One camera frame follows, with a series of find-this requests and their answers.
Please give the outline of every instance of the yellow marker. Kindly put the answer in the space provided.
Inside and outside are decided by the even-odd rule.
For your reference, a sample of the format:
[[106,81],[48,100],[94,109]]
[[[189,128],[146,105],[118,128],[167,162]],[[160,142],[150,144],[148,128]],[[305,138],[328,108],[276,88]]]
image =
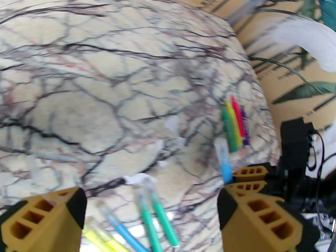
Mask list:
[[85,220],[86,226],[92,230],[105,245],[115,252],[129,252],[116,239],[114,239],[93,217],[89,216]]
[[237,147],[242,146],[243,145],[243,141],[241,139],[242,136],[240,135],[237,117],[235,115],[232,104],[231,104],[230,101],[225,100],[225,105],[226,105],[228,113],[230,115],[231,123],[233,125],[234,139],[235,139],[236,145],[237,145]]
[[83,234],[85,238],[94,244],[101,252],[115,252],[90,228],[84,226]]

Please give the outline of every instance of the purple marker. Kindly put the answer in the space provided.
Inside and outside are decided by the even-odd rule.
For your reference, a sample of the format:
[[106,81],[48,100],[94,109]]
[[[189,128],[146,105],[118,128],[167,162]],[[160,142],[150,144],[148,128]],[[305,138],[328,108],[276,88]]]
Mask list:
[[245,139],[243,140],[244,145],[250,145],[250,134],[249,134],[249,119],[246,116],[246,112],[243,106],[240,106],[240,110],[243,118],[243,125],[245,131]]

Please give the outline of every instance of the marble pattern surface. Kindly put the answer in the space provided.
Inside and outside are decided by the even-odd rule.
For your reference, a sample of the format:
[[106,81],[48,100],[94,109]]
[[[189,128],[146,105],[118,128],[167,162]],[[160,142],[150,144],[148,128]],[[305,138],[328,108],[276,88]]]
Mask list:
[[[104,199],[148,244],[124,178],[142,172],[158,181],[181,239],[176,251],[221,251],[213,140],[228,95],[246,107],[252,137],[233,168],[279,156],[264,95],[228,23],[169,0],[0,1],[0,210],[81,186],[88,215],[112,230],[94,207]],[[173,116],[178,132],[165,127]],[[32,153],[74,161],[40,156],[32,179]]]

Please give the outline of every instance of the marker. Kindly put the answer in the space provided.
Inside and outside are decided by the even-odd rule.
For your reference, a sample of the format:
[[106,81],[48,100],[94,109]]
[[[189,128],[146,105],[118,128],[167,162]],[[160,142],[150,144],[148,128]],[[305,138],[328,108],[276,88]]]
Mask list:
[[221,167],[224,185],[230,184],[233,182],[233,175],[227,140],[225,138],[216,138],[215,149],[218,163]]
[[235,112],[232,108],[231,103],[228,100],[226,100],[225,104],[227,106],[227,110],[228,110],[228,113],[230,115],[230,120],[231,120],[232,125],[233,125],[235,142],[237,144],[237,147],[240,147],[240,146],[243,145],[243,141],[241,140],[241,135],[240,135],[239,127],[238,127],[237,117],[235,116]]
[[244,125],[243,125],[243,118],[242,118],[242,115],[241,115],[240,106],[237,103],[237,101],[235,100],[234,96],[231,96],[231,103],[232,103],[232,107],[234,109],[235,115],[237,117],[237,122],[238,122],[238,126],[239,126],[240,135],[244,139],[245,138],[245,131],[244,131]]
[[114,252],[107,244],[104,243],[102,239],[90,228],[84,225],[83,235],[87,240],[89,240],[93,245],[95,245],[101,252]]
[[137,239],[127,230],[127,228],[114,216],[112,210],[110,210],[103,201],[98,201],[96,204],[100,212],[106,217],[108,223],[114,227],[117,233],[119,233],[128,242],[131,247],[137,252],[149,252]]
[[137,186],[135,189],[135,196],[137,198],[140,214],[144,222],[144,227],[150,242],[150,246],[154,252],[163,252],[161,242],[156,232],[153,218],[150,213],[150,206],[145,194],[143,186]]
[[129,252],[116,239],[114,239],[93,217],[85,219],[86,227],[92,230],[99,238],[115,252]]
[[244,125],[244,131],[245,131],[245,139],[244,139],[244,145],[250,145],[250,135],[249,135],[249,119],[247,118],[245,108],[243,106],[240,106],[241,112],[242,112],[242,119],[243,119],[243,125]]
[[225,104],[221,107],[222,108],[222,117],[224,121],[224,131],[226,133],[226,136],[228,138],[228,144],[229,144],[229,150],[230,152],[236,152],[237,151],[237,145],[235,143],[235,137],[233,132],[233,125],[230,120],[230,115],[225,107]]
[[167,239],[169,240],[172,247],[179,247],[180,241],[178,239],[178,236],[170,223],[166,211],[163,207],[163,204],[160,201],[160,198],[155,190],[153,182],[149,178],[145,178],[143,180],[144,186],[146,186],[150,200],[153,206],[154,211],[156,212],[156,215],[159,219],[159,222],[167,236]]

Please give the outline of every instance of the red marker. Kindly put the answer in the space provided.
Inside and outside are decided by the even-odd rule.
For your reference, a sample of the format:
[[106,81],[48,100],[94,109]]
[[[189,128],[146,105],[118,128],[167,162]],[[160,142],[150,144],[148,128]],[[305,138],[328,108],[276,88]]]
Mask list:
[[244,130],[243,118],[242,118],[241,111],[240,111],[240,106],[235,100],[234,96],[231,96],[231,103],[232,103],[232,107],[234,109],[235,115],[237,117],[240,135],[242,138],[245,138],[245,130]]

